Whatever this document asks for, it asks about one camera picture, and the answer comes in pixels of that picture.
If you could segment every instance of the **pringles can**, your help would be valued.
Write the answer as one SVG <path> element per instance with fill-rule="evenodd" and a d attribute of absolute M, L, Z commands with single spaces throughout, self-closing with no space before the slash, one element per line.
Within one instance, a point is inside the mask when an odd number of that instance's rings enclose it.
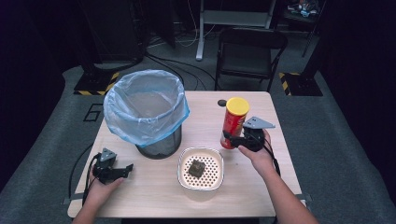
<path fill-rule="evenodd" d="M 231 136 L 239 136 L 242 132 L 242 125 L 249 111 L 248 101 L 241 97 L 233 97 L 227 101 L 224 117 L 223 132 Z M 224 137 L 221 132 L 220 143 L 224 148 L 233 149 L 230 140 Z"/>

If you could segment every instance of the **wooden table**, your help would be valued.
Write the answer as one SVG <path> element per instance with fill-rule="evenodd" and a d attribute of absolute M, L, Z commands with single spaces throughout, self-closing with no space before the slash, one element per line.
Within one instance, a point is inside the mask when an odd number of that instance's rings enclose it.
<path fill-rule="evenodd" d="M 178 151 L 163 160 L 144 157 L 135 145 L 111 133 L 103 121 L 76 193 L 85 186 L 89 161 L 104 147 L 118 154 L 115 168 L 130 163 L 134 169 L 99 211 L 99 217 L 273 217 L 267 188 L 248 158 L 238 149 L 224 149 L 219 140 L 225 107 L 218 100 L 240 96 L 250 104 L 247 119 L 256 116 L 275 124 L 268 129 L 282 178 L 295 194 L 301 194 L 290 154 L 269 93 L 264 91 L 186 91 L 190 116 L 182 124 Z M 224 180 L 214 198 L 195 202 L 187 198 L 177 180 L 181 152 L 189 147 L 210 147 L 224 158 Z M 68 215 L 75 217 L 81 200 L 70 203 Z"/>

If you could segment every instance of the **trash can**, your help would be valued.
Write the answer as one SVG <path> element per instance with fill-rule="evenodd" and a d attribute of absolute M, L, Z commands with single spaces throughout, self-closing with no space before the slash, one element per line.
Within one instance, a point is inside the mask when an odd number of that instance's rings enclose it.
<path fill-rule="evenodd" d="M 163 70 L 125 75 L 104 101 L 108 129 L 151 159 L 174 154 L 190 110 L 179 78 Z"/>

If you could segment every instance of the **yellow and black caution tape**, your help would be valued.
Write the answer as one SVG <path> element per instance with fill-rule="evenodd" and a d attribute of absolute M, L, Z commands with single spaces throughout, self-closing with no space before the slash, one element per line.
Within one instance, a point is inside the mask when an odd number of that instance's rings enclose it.
<path fill-rule="evenodd" d="M 74 91 L 74 94 L 77 95 L 106 95 L 107 92 L 114 86 L 114 84 L 117 81 L 117 78 L 119 77 L 120 73 L 115 73 L 111 77 L 107 87 L 105 90 L 102 91 Z"/>
<path fill-rule="evenodd" d="M 286 75 L 299 76 L 300 73 L 279 73 L 280 81 L 282 82 L 283 91 L 286 95 L 291 95 L 290 86 L 286 80 Z"/>

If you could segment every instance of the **black chair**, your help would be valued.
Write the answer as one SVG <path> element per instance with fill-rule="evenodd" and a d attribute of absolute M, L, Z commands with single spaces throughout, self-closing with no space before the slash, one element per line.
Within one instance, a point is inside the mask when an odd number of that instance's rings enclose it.
<path fill-rule="evenodd" d="M 326 1 L 323 1 L 323 6 L 321 7 L 321 11 L 326 6 Z M 305 56 L 306 51 L 308 50 L 309 44 L 311 43 L 312 37 L 314 33 L 317 31 L 318 22 L 320 21 L 322 13 L 319 12 L 317 15 L 309 15 L 308 17 L 304 17 L 301 13 L 292 13 L 287 8 L 283 9 L 278 17 L 278 21 L 287 21 L 288 23 L 294 23 L 300 26 L 303 26 L 307 30 L 309 30 L 307 42 L 304 48 L 303 56 Z"/>
<path fill-rule="evenodd" d="M 219 35 L 215 91 L 220 75 L 269 79 L 271 89 L 280 55 L 288 39 L 280 32 L 261 28 L 231 27 Z M 273 60 L 271 49 L 277 50 Z"/>

